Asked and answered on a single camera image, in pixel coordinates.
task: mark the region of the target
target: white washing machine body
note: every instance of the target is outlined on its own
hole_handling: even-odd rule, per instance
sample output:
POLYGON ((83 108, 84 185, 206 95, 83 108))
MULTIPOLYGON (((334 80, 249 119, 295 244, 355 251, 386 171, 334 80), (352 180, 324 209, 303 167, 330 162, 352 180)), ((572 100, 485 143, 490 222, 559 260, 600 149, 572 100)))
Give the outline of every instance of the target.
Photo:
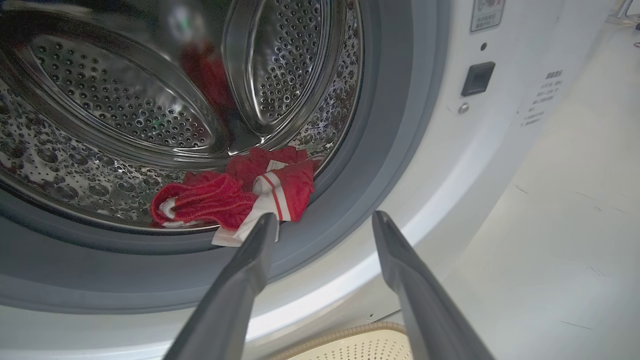
MULTIPOLYGON (((609 8, 604 0, 508 0, 501 4, 499 25, 471 31, 479 3, 501 2, 406 4, 412 8, 414 34, 434 31, 439 15, 451 17, 447 54, 435 107, 427 111, 431 83, 421 56, 435 44, 420 36, 412 39, 412 82, 403 116, 419 114, 429 124, 379 208, 390 214, 439 278, 465 250, 571 87, 609 8), (461 96, 469 67, 489 61, 496 65, 487 91, 461 96)), ((384 12, 396 5, 371 6, 384 12)), ((385 26, 389 24, 379 29, 383 36, 385 26)), ((367 220, 256 298, 244 357, 260 358, 320 332, 372 322, 398 309, 396 295, 381 278, 367 220)), ((0 358, 161 358, 191 311, 88 315, 2 306, 0 358)))

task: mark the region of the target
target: washing machine drum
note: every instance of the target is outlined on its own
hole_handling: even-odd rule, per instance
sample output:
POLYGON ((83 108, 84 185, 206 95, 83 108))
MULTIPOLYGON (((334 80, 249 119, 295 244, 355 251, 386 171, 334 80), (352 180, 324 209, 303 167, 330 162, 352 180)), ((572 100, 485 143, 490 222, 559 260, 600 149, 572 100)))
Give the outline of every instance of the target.
MULTIPOLYGON (((272 280, 347 237, 426 127, 405 111, 411 9, 381 6, 389 9, 353 0, 4 4, 0 304, 194 306, 235 249, 211 245, 214 223, 153 224, 150 202, 187 172, 222 172, 252 147, 292 145, 324 159, 302 220, 281 226, 272 280)), ((425 66, 435 66, 429 56, 425 66)))

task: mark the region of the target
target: laundry basket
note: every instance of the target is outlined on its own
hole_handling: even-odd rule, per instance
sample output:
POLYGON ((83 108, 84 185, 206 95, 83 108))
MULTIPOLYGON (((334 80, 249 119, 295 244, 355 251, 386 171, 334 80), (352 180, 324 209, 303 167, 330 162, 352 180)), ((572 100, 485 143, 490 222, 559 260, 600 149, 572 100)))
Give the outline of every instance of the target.
POLYGON ((375 322, 334 332, 282 352, 271 360, 412 360, 406 329, 375 322))

